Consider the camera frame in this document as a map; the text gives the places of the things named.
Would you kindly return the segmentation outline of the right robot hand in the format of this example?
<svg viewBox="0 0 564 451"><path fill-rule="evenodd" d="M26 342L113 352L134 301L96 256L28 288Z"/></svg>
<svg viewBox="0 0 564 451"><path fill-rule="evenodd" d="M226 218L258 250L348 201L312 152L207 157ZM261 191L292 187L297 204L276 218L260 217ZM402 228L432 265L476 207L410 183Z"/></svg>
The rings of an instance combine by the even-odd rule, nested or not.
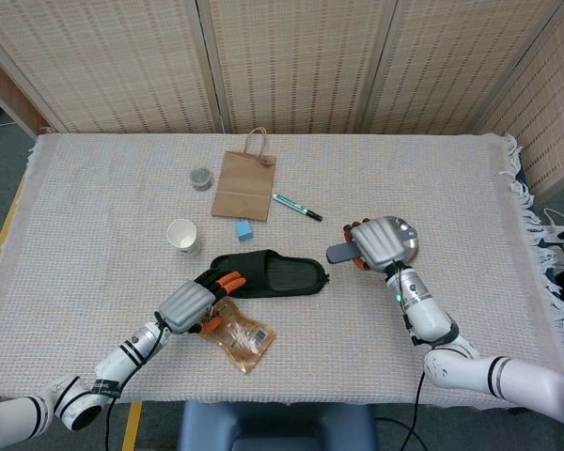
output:
<svg viewBox="0 0 564 451"><path fill-rule="evenodd" d="M396 262L409 261L410 227L400 218L385 216L343 226L345 242L354 248L349 260L362 271L384 272Z"/></svg>

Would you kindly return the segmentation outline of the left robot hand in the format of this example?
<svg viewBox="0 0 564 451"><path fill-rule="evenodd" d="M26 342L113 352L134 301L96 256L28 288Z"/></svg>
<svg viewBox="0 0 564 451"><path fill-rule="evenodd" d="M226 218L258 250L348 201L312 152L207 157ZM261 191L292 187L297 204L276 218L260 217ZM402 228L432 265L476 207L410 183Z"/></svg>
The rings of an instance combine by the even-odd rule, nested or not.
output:
<svg viewBox="0 0 564 451"><path fill-rule="evenodd" d="M155 317L173 334L198 333L200 320L245 284L246 278L237 271L208 269L162 302Z"/></svg>

